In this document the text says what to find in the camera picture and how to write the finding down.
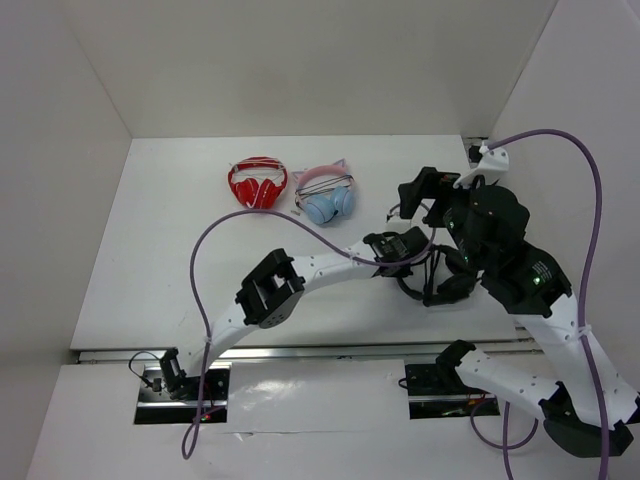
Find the black headset with microphone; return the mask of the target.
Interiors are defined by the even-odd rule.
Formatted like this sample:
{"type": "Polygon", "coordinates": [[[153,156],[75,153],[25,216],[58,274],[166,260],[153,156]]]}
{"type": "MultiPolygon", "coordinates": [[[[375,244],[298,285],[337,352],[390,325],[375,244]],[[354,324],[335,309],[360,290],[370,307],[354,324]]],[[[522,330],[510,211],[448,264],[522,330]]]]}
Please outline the black headset with microphone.
{"type": "Polygon", "coordinates": [[[434,245],[421,260],[409,265],[412,268],[424,267],[424,283],[421,290],[411,288],[403,277],[396,279],[400,290],[412,300],[425,307],[452,305],[470,297],[479,281],[478,271],[473,270],[461,253],[447,245],[434,245]],[[436,271],[443,260],[451,276],[436,284],[436,271]]]}

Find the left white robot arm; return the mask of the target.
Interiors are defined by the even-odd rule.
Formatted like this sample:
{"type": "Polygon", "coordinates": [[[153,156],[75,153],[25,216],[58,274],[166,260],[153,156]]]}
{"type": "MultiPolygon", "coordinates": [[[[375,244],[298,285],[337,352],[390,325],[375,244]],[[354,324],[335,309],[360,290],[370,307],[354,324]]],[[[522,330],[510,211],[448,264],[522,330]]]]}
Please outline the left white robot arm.
{"type": "Polygon", "coordinates": [[[268,253],[241,281],[233,301],[214,321],[208,319],[195,278],[196,252],[189,265],[189,281],[204,321],[200,340],[170,348],[160,359],[161,385],[173,400],[202,389],[201,378],[211,363],[256,330],[286,321],[300,299],[320,288],[351,280],[401,277],[427,254],[433,237],[419,227],[403,233],[368,234],[343,252],[290,256],[282,248],[268,253]]]}

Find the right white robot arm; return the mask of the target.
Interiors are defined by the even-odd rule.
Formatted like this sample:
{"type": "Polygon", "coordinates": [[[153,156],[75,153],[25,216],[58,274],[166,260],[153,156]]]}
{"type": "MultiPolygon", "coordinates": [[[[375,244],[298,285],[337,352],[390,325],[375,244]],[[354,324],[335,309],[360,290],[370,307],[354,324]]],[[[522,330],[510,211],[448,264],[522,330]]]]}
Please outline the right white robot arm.
{"type": "Polygon", "coordinates": [[[530,218],[508,189],[473,183],[423,168],[399,186],[400,216],[432,203],[425,223],[450,234],[465,264],[481,272],[481,286],[523,326],[552,363],[556,378],[519,371],[457,340],[436,359],[436,379],[448,392],[464,386],[490,392],[540,420],[549,437],[578,458],[622,455],[639,421],[639,393],[581,325],[578,300],[556,260],[525,239],[530,218]]]}

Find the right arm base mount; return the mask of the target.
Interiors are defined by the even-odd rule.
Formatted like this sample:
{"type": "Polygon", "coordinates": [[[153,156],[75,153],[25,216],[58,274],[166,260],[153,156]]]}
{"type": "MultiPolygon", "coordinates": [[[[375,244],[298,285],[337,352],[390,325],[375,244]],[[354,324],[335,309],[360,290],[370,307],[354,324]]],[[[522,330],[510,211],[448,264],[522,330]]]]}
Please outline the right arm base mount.
{"type": "Polygon", "coordinates": [[[408,396],[411,420],[498,416],[493,394],[447,381],[435,363],[406,364],[398,386],[408,396]]]}

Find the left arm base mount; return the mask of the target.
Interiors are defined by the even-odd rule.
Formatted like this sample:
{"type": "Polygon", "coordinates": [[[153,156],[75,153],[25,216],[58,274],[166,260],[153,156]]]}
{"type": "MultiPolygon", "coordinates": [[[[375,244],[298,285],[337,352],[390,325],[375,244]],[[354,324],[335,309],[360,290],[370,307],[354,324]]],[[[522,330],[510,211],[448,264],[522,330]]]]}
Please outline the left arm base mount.
{"type": "Polygon", "coordinates": [[[200,421],[204,424],[227,421],[230,368],[223,366],[200,377],[188,377],[181,368],[178,350],[162,356],[148,350],[132,355],[128,370],[139,380],[134,423],[136,425],[190,424],[202,394],[200,421]]]}

